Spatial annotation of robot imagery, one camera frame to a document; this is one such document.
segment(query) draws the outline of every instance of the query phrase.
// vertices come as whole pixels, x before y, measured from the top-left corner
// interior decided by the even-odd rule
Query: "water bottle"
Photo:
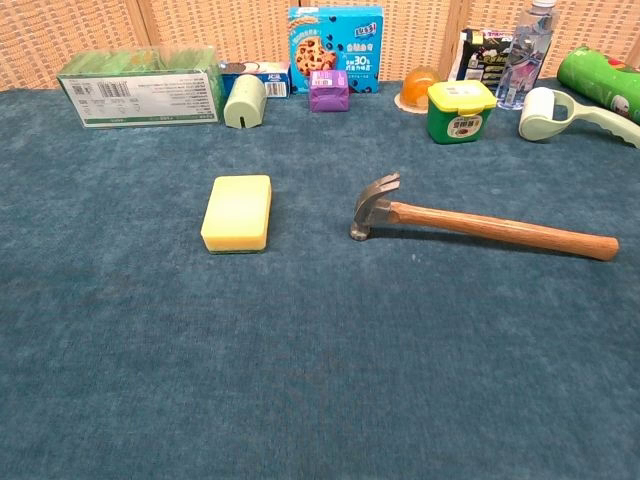
[[[496,91],[500,108],[522,109],[524,97],[538,79],[557,20],[555,4],[556,0],[533,0],[531,7],[520,15]]]

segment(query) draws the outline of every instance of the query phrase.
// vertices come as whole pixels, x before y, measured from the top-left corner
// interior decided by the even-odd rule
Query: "green cylinder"
[[[558,69],[558,80],[640,124],[640,70],[583,46],[563,60]]]

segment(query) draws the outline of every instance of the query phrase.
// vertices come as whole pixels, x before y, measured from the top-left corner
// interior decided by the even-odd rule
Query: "wooden hammer handle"
[[[558,230],[502,218],[449,212],[391,202],[389,223],[444,228],[504,242],[574,253],[599,260],[611,260],[618,253],[618,241],[586,233]]]

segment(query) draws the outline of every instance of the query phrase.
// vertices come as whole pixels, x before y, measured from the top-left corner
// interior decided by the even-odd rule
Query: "hammer head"
[[[366,240],[372,225],[387,221],[391,202],[381,197],[398,188],[400,188],[400,174],[395,172],[376,180],[362,191],[356,202],[350,231],[351,238],[359,241]]]

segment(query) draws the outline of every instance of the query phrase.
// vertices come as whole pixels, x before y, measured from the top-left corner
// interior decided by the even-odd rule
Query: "green plastic jar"
[[[463,143],[482,135],[496,97],[478,80],[431,85],[427,131],[436,143]]]

